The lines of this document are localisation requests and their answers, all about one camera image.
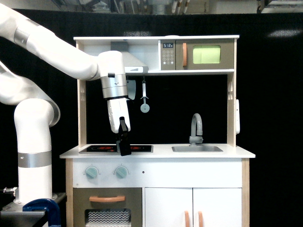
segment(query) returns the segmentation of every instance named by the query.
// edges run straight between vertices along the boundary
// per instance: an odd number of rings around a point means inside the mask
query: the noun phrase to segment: play kitchen
[[[249,226],[249,158],[255,155],[236,146],[238,38],[75,38],[90,55],[118,50],[131,56],[124,57],[131,76],[226,75],[227,140],[204,144],[197,113],[184,119],[191,124],[187,144],[131,144],[132,154],[121,156],[115,144],[87,143],[86,83],[78,80],[79,145],[60,155],[68,227]]]

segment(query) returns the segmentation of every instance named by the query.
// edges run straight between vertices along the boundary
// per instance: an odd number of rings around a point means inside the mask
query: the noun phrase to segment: teal knob
[[[94,166],[90,166],[85,170],[85,175],[88,179],[94,179],[98,176],[98,169]]]
[[[115,174],[118,178],[123,179],[128,175],[128,170],[125,166],[119,166],[117,167]]]

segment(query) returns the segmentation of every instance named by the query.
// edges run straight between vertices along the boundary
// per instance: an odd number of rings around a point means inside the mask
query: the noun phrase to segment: zigzag pattern
[[[131,212],[90,211],[86,227],[131,227]]]
[[[100,224],[100,223],[87,223],[85,227],[131,227],[131,224],[116,225],[116,224]]]

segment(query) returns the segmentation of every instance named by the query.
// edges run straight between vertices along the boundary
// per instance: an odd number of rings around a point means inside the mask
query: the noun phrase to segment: white cabinet door
[[[241,188],[194,188],[194,227],[199,227],[199,211],[203,227],[241,227]]]
[[[145,227],[189,227],[193,225],[192,188],[145,188]]]

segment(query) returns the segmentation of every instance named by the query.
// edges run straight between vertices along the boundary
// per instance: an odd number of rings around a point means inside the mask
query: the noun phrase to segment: stovetop
[[[131,151],[135,153],[152,153],[152,145],[131,145]],[[82,151],[80,154],[106,154],[106,153],[118,153],[117,145],[91,145]]]

